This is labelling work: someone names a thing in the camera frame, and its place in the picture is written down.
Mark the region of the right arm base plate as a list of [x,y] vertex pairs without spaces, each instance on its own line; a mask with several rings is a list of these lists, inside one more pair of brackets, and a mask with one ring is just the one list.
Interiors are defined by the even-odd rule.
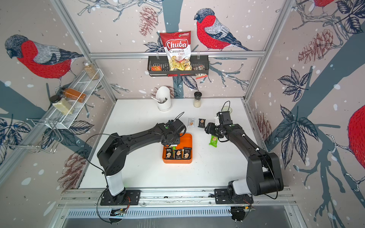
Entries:
[[210,194],[210,197],[215,199],[216,204],[253,204],[252,195],[237,195],[227,188],[214,189],[214,193]]

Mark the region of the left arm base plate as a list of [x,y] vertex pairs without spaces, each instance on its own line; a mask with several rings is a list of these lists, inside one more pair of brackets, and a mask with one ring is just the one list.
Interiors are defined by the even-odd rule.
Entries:
[[136,206],[139,204],[141,190],[123,190],[116,196],[112,196],[109,190],[101,196],[100,205],[101,206]]

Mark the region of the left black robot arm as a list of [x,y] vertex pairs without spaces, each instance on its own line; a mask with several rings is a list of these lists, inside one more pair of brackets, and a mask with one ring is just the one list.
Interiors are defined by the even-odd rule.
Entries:
[[111,134],[97,153],[110,195],[124,195],[125,186],[121,171],[127,155],[153,143],[161,143],[163,146],[177,145],[185,133],[184,123],[180,120],[170,120],[132,135]]

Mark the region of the green cookie packet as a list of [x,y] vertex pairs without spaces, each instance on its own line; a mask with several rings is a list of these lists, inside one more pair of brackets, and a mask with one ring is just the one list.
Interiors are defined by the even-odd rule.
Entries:
[[218,141],[219,141],[218,137],[212,135],[211,139],[210,139],[210,142],[209,142],[209,145],[216,148],[217,144],[218,144]]

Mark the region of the white drycake cookie packet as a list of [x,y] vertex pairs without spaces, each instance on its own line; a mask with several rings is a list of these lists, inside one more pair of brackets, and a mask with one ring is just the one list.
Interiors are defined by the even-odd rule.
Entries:
[[195,127],[195,118],[188,118],[188,127]]

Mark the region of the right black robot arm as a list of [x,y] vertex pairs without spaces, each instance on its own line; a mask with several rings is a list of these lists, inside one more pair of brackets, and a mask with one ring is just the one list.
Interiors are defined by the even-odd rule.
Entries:
[[260,148],[240,125],[208,123],[205,132],[219,139],[225,137],[226,141],[233,143],[247,160],[245,180],[233,180],[229,184],[234,194],[250,193],[259,196],[278,193],[284,189],[279,157]]

